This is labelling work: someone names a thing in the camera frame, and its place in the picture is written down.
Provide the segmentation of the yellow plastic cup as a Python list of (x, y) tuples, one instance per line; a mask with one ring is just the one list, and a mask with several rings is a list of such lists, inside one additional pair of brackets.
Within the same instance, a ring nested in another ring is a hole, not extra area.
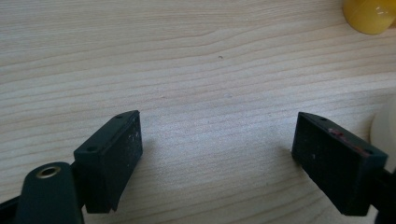
[(378, 35), (396, 25), (396, 0), (344, 0), (343, 14), (358, 32)]

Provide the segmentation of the white round object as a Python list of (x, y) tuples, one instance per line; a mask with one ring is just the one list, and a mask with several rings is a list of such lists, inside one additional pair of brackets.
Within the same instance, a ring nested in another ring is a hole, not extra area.
[(389, 155), (387, 169), (396, 167), (396, 97), (375, 115), (370, 132), (371, 144)]

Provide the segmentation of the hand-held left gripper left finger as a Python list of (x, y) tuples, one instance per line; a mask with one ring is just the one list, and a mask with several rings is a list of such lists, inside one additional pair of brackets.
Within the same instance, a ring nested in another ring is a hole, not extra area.
[(74, 151), (79, 196), (88, 213), (117, 210), (142, 154), (138, 110), (116, 115)]

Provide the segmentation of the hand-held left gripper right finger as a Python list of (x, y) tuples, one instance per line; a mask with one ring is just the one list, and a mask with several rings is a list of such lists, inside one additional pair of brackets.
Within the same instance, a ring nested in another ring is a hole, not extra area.
[(298, 114), (292, 157), (338, 211), (365, 216), (374, 206), (389, 214), (388, 155), (329, 119)]

